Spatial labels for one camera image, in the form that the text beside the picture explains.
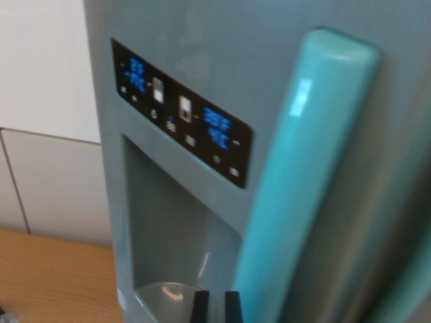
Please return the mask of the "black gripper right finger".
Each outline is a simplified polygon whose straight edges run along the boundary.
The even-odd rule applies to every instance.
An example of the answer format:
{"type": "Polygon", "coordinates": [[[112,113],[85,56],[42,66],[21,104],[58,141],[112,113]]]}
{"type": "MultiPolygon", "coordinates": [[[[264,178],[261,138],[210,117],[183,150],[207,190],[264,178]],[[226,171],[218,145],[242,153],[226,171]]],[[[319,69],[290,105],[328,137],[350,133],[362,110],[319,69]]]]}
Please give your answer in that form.
{"type": "Polygon", "coordinates": [[[226,291],[225,296],[225,323],[243,323],[240,293],[238,291],[226,291]]]}

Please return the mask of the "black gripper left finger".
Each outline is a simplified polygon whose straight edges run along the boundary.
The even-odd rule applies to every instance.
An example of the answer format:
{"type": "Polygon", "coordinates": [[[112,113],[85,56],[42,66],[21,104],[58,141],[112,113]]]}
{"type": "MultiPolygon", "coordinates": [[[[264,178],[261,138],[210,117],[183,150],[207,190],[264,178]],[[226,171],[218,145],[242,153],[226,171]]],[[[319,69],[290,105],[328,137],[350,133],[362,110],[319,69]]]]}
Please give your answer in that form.
{"type": "Polygon", "coordinates": [[[207,323],[209,291],[196,291],[190,317],[190,323],[207,323]]]}

